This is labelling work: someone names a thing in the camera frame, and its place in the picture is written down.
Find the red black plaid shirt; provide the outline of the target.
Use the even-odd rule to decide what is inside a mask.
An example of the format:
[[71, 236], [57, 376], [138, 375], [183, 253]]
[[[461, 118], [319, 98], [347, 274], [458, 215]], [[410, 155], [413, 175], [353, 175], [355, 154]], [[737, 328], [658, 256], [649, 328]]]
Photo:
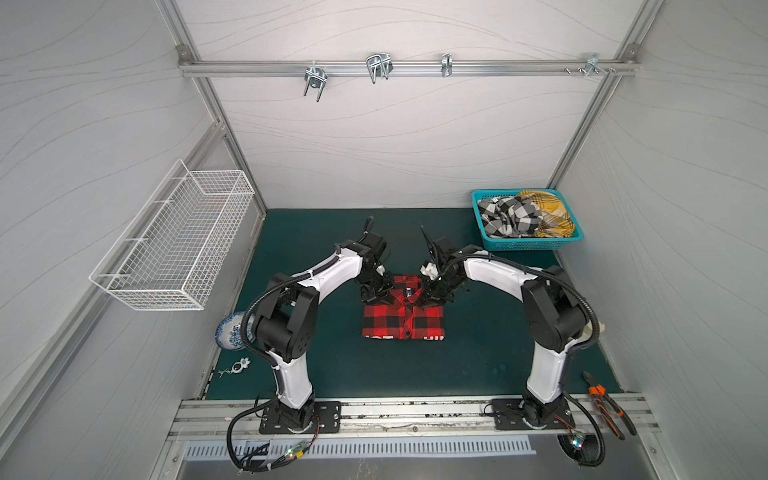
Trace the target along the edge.
[[379, 340], [442, 341], [444, 308], [420, 302], [424, 282], [416, 275], [397, 275], [388, 295], [365, 305], [362, 336]]

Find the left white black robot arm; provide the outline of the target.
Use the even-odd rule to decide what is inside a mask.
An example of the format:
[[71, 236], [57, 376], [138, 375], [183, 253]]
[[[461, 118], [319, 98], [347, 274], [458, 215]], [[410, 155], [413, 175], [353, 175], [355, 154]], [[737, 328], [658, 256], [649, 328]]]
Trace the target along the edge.
[[320, 263], [290, 276], [274, 276], [244, 313], [243, 344], [270, 364], [277, 402], [288, 413], [305, 416], [314, 403], [307, 351], [320, 304], [349, 281], [360, 286], [363, 303], [383, 299], [394, 283], [382, 261], [386, 246], [381, 235], [366, 229], [359, 240], [337, 244]]

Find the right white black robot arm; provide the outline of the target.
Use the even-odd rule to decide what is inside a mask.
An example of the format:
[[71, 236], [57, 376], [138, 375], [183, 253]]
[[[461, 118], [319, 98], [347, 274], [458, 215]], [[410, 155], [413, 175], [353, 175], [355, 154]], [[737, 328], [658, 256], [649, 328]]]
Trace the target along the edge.
[[529, 426], [544, 428], [565, 403], [562, 379], [568, 356], [599, 339], [595, 310], [561, 267], [523, 265], [474, 245], [456, 249], [445, 237], [426, 237], [425, 242], [430, 259], [420, 269], [422, 305], [453, 301], [467, 281], [489, 285], [522, 303], [534, 354], [519, 410]]

